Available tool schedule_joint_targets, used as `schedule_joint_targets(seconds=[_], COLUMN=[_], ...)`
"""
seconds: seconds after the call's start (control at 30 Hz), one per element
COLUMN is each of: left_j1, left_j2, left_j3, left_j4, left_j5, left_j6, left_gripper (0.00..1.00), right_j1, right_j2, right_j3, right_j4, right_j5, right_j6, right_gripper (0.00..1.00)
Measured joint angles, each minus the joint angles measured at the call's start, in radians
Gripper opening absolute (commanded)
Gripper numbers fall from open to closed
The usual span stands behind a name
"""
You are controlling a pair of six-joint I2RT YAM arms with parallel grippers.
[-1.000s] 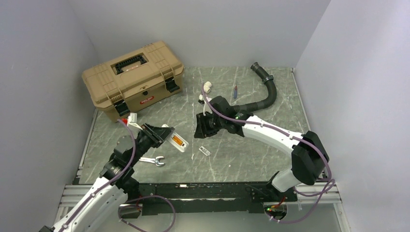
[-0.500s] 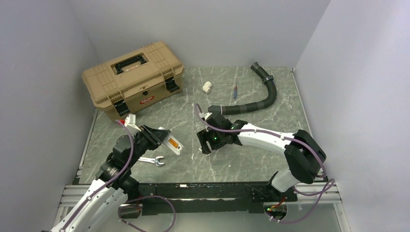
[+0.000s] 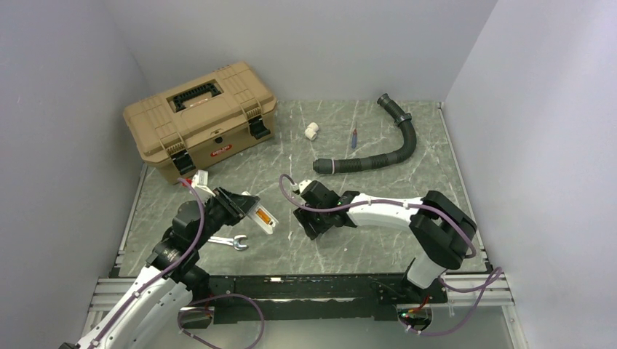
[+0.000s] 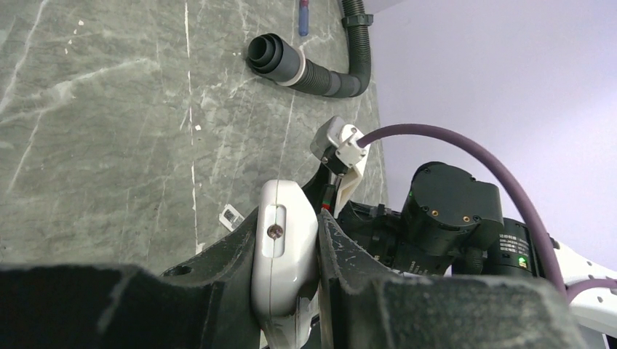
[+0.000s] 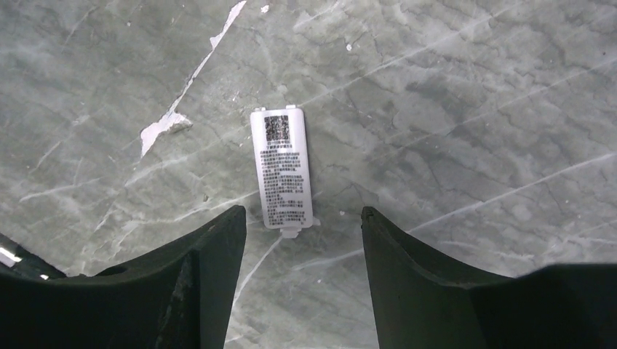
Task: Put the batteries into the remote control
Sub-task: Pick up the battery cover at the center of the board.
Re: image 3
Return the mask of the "orange battery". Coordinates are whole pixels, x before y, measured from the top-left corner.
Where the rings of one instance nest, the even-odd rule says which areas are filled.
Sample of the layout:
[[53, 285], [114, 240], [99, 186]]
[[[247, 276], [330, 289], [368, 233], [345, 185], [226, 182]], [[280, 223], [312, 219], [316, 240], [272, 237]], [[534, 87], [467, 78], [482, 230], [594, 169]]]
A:
[[272, 218], [270, 217], [270, 215], [262, 210], [262, 209], [258, 209], [256, 211], [256, 215], [266, 224], [266, 225], [271, 225], [272, 224]]

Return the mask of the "white remote control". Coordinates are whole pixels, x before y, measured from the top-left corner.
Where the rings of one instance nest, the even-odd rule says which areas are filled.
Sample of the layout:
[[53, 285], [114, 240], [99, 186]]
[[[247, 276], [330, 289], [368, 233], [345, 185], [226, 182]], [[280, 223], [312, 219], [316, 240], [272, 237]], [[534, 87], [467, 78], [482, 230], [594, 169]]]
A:
[[261, 203], [258, 196], [253, 196], [250, 192], [242, 192], [243, 196], [251, 196], [250, 202], [246, 205], [245, 214], [267, 235], [272, 235], [279, 221]]

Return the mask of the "tan plastic toolbox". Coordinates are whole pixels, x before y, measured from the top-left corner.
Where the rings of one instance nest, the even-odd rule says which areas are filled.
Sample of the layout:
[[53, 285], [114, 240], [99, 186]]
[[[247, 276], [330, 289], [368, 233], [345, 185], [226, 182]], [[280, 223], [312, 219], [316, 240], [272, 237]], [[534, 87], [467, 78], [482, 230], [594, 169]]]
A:
[[169, 183], [192, 177], [274, 136], [277, 98], [245, 62], [127, 106], [145, 164]]

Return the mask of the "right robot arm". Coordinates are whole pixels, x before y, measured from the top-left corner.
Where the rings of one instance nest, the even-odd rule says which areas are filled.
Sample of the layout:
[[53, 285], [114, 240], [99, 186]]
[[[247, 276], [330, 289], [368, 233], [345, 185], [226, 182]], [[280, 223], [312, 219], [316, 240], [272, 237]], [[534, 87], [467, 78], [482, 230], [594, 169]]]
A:
[[422, 250], [400, 284], [411, 302], [421, 300], [444, 272], [459, 269], [477, 252], [472, 243], [477, 224], [439, 191], [420, 198], [381, 198], [352, 190], [338, 195], [317, 180], [292, 187], [303, 200], [290, 200], [294, 215], [310, 239], [332, 227], [375, 226], [413, 234]]

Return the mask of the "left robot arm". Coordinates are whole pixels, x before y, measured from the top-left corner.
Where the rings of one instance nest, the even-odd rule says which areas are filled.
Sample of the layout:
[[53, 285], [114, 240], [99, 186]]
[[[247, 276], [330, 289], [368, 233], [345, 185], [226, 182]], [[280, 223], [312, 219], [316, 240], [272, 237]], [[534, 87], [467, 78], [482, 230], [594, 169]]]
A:
[[211, 293], [210, 275], [197, 266], [199, 250], [223, 226], [246, 218], [260, 198], [216, 188], [211, 197], [183, 203], [145, 265], [104, 319], [62, 348], [146, 348], [187, 305]]

